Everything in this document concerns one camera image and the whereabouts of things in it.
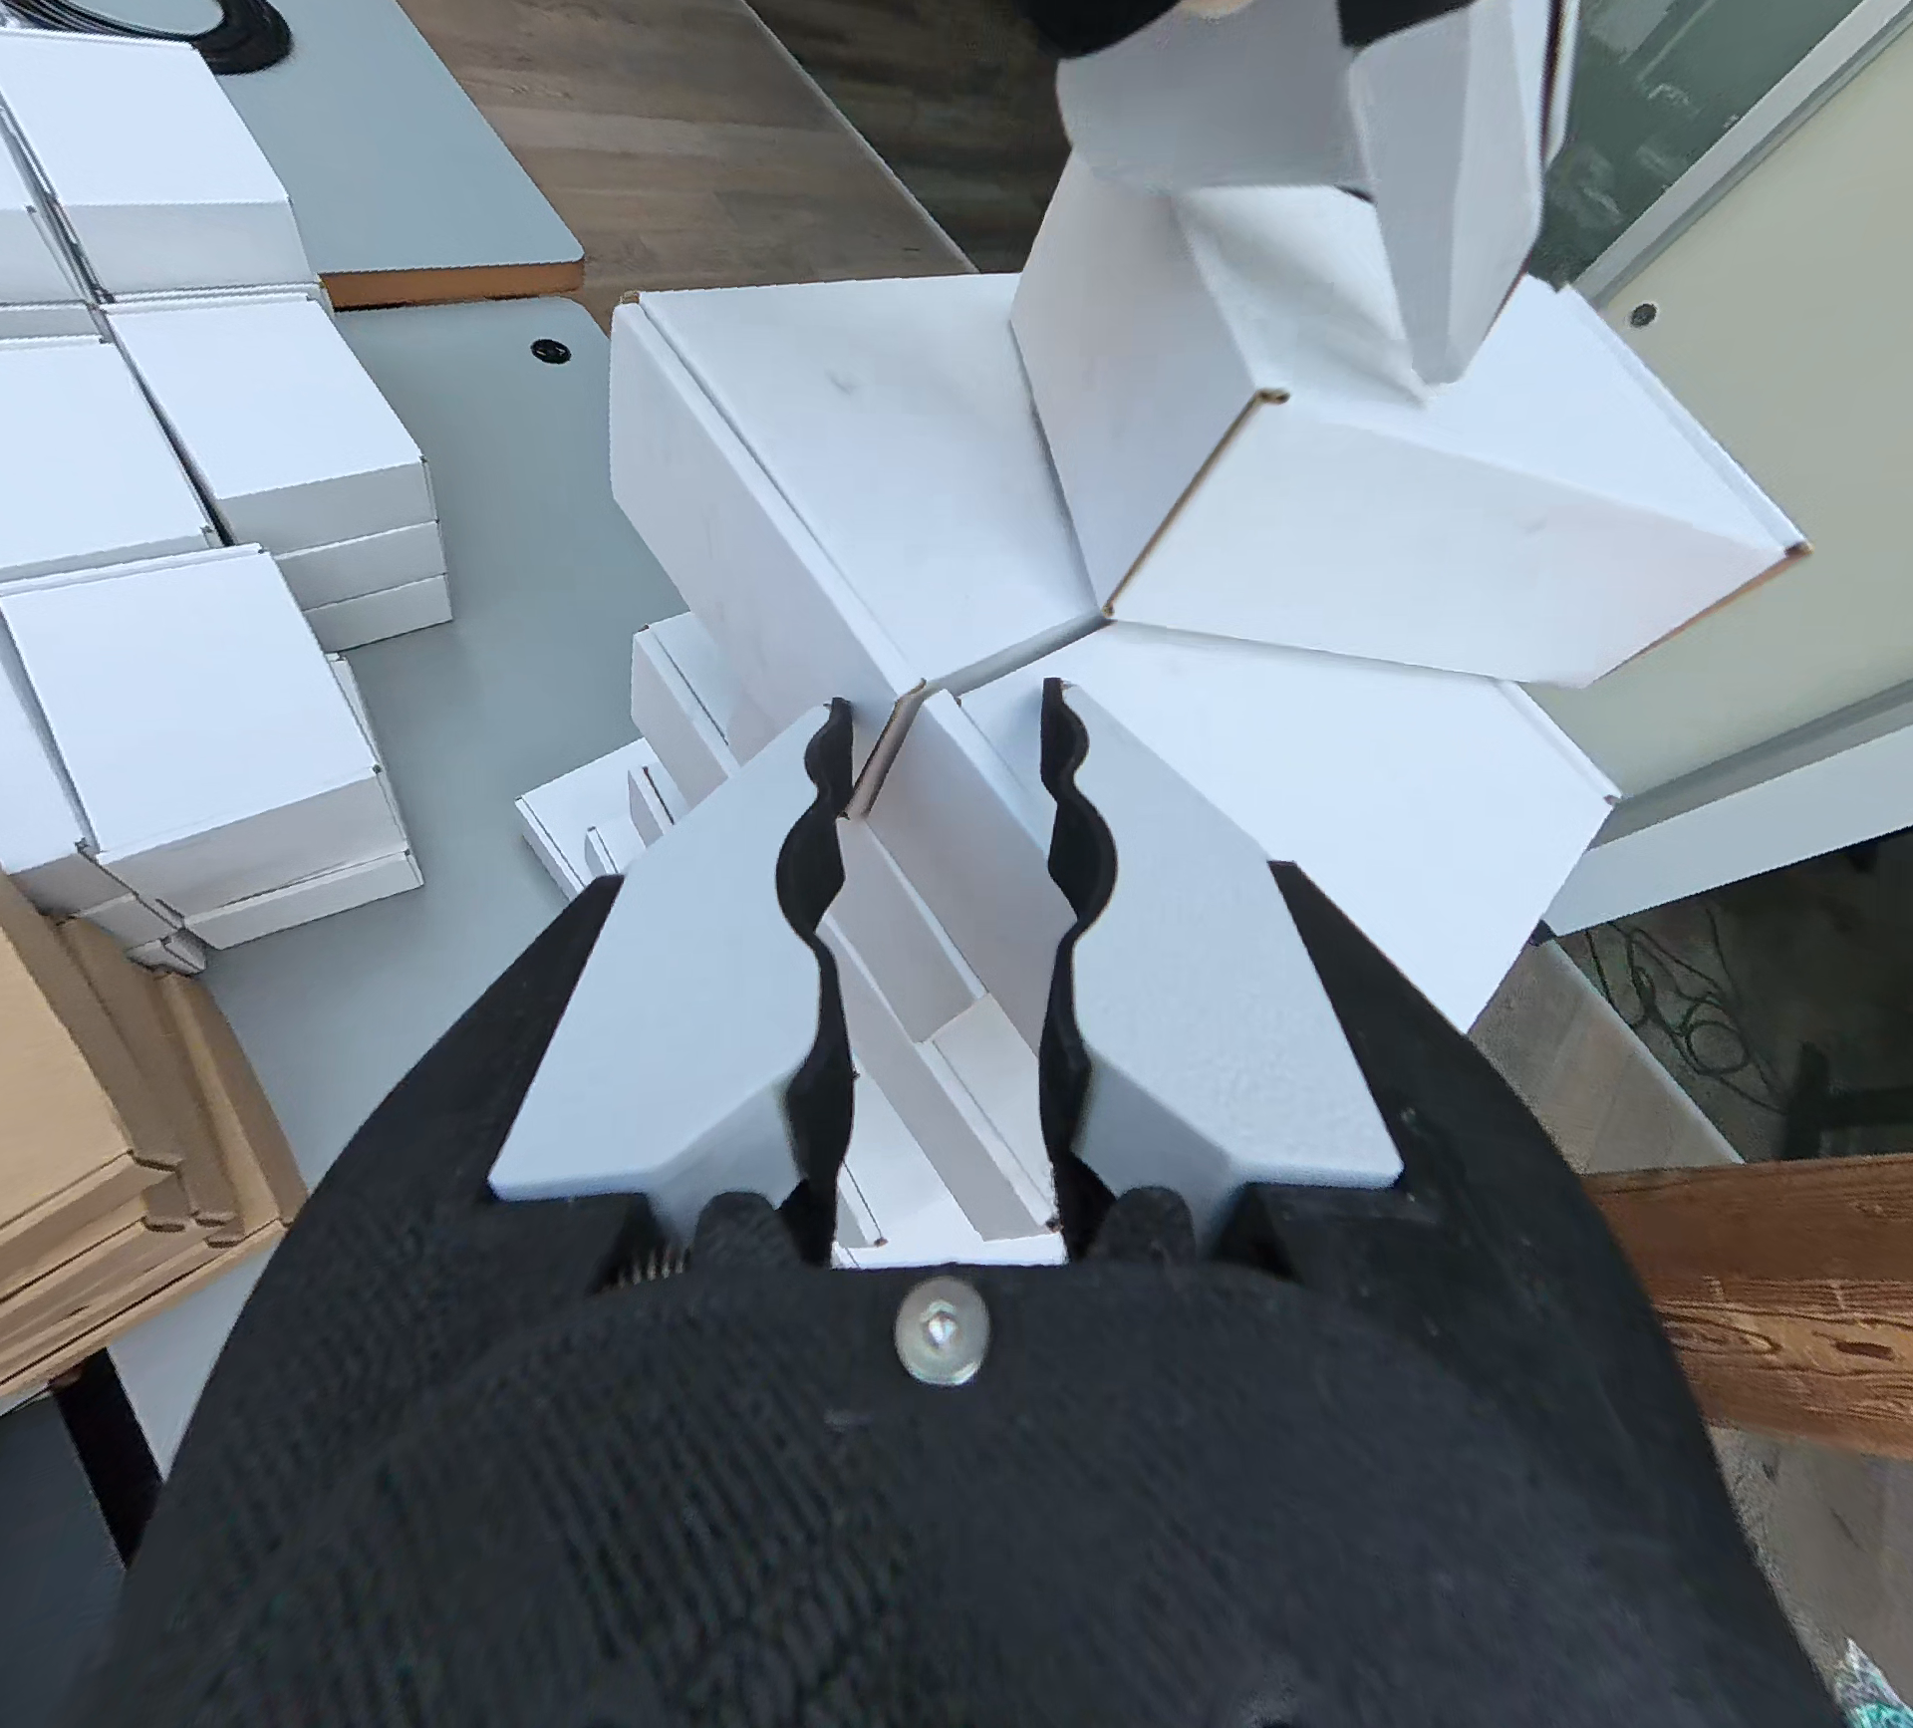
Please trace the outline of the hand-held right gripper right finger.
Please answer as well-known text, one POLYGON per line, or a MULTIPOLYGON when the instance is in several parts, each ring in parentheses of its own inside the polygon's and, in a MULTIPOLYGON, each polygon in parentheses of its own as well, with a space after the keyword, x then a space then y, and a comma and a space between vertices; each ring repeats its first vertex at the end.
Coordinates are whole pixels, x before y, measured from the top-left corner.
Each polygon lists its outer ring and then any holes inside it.
POLYGON ((1168 1189, 1198 1247, 1242 1189, 1391 1189, 1378 1111, 1273 859, 1065 678, 1042 685, 1047 861, 1070 906, 1042 1020, 1042 1138, 1065 1252, 1168 1189))

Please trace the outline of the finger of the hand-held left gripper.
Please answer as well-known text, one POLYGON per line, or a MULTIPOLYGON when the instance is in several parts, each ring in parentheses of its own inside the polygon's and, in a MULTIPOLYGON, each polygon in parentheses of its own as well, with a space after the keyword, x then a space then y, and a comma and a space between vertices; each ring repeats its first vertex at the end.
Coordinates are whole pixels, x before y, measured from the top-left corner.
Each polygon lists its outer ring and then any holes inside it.
POLYGON ((1580 1, 1345 0, 1357 150, 1426 380, 1468 369, 1533 254, 1580 1))

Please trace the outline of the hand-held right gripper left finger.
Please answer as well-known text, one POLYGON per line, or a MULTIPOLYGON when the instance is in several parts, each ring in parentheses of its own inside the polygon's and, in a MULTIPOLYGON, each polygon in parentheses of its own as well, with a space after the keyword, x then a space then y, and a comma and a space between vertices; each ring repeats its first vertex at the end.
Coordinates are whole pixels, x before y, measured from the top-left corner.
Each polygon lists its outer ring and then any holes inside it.
POLYGON ((491 1166, 500 1199, 637 1194, 689 1243, 724 1194, 837 1241, 856 1066, 821 922, 844 885, 851 706, 805 710, 619 880, 491 1166))

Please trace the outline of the grey desk with wooden edge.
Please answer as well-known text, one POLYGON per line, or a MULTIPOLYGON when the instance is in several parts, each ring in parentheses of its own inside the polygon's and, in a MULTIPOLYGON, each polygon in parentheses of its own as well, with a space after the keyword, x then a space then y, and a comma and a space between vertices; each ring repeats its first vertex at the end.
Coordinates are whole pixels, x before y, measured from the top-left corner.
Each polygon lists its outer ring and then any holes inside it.
POLYGON ((223 87, 339 308, 570 296, 584 248, 396 0, 270 0, 293 54, 223 87))

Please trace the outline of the row of white boxes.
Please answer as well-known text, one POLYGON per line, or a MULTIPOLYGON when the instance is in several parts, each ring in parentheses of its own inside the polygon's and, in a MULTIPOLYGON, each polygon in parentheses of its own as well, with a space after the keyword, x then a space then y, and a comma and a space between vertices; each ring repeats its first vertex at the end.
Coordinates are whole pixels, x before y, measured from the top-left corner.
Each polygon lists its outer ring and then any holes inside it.
MULTIPOLYGON (((514 799, 561 894, 630 864, 772 736, 703 626, 640 626, 635 740, 514 799)), ((840 826, 837 952, 858 1062, 840 1266, 1058 1261, 1038 1057, 863 820, 840 826)))

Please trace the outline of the stack of white boxes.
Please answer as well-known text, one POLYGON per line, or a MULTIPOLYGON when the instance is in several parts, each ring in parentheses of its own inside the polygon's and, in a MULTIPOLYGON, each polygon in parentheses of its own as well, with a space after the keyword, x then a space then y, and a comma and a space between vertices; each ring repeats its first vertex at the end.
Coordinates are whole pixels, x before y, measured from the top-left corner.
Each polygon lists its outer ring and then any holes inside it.
POLYGON ((4 869, 188 969, 421 883, 346 650, 451 617, 433 482, 198 54, 2 85, 4 869))

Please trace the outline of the stack of brown cardboard boxes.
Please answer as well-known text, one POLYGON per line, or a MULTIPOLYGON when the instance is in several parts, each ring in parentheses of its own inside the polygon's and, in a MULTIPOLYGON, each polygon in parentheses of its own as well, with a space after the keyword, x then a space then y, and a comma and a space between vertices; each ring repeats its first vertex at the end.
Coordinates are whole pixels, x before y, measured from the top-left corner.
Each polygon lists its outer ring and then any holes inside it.
POLYGON ((211 990, 4 876, 4 1410, 274 1247, 307 1194, 211 990))

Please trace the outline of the teal patterned package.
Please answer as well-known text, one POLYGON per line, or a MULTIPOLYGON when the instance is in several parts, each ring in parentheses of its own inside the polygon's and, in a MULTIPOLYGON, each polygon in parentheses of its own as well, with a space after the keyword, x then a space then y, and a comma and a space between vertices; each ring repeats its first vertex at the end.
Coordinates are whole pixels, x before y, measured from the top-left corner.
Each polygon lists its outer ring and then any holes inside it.
POLYGON ((1855 1640, 1848 1640, 1834 1666, 1833 1694, 1845 1725, 1911 1728, 1911 1704, 1887 1680, 1855 1640))

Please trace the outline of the wooden post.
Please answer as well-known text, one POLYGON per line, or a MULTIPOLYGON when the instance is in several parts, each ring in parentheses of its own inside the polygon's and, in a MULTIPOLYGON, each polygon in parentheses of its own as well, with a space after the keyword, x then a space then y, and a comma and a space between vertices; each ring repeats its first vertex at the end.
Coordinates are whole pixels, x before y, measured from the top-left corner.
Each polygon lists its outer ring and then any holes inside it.
POLYGON ((1703 1418, 1911 1457, 1911 1155, 1582 1180, 1703 1418))

